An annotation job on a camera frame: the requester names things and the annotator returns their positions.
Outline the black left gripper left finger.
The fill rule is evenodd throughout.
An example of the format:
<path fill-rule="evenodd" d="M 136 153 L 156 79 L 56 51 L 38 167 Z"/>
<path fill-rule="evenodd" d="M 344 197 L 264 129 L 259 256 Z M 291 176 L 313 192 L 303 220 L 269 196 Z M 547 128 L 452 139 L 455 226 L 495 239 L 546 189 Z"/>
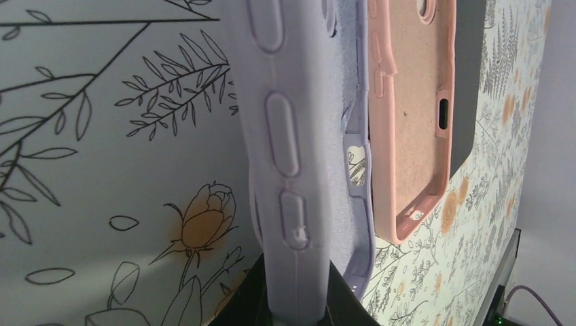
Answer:
<path fill-rule="evenodd" d="M 273 320 L 268 307 L 264 256 L 261 255 L 209 326 L 272 326 Z"/>

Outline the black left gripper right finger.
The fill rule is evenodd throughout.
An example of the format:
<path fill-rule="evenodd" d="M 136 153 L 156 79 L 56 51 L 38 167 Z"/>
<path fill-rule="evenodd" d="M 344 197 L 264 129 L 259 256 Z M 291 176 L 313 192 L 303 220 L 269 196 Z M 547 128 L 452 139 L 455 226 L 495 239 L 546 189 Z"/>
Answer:
<path fill-rule="evenodd" d="M 337 268 L 331 264 L 327 305 L 323 324 L 329 326 L 379 326 L 349 288 Z"/>

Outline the lavender phone case with ring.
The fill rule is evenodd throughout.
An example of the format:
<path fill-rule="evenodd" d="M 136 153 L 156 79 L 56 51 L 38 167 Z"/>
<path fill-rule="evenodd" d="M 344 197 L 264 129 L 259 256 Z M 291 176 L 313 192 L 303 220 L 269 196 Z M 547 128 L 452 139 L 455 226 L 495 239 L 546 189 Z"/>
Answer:
<path fill-rule="evenodd" d="M 330 265 L 375 259 L 364 1 L 224 1 L 273 325 L 324 325 Z"/>

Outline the pink phone case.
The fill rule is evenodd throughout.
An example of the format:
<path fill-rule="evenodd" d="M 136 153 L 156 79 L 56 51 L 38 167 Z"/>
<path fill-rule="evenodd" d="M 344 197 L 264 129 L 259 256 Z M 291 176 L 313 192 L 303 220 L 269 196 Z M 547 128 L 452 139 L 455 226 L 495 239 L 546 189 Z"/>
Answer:
<path fill-rule="evenodd" d="M 406 241 L 450 179 L 456 1 L 367 2 L 376 235 Z"/>

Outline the black smartphone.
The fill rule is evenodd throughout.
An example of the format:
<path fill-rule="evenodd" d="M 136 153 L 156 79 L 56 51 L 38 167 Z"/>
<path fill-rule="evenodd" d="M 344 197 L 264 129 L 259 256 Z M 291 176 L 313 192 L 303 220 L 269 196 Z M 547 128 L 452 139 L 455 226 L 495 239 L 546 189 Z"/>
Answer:
<path fill-rule="evenodd" d="M 455 81 L 450 177 L 471 154 L 480 88 L 486 0 L 456 2 Z"/>

